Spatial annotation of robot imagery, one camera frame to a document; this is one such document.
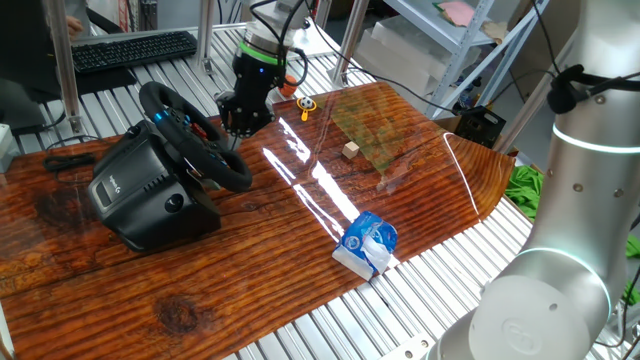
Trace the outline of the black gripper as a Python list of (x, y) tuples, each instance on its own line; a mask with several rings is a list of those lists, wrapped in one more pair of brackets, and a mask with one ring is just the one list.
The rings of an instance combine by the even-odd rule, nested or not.
[[(236, 82), (233, 91), (219, 93), (216, 98), (223, 130), (228, 135), (228, 149), (237, 150), (240, 137), (249, 138), (275, 120), (267, 106), (269, 92), (283, 83), (284, 70), (255, 58), (246, 52), (234, 57), (233, 71)], [(240, 127), (235, 119), (235, 110), (240, 109)]]

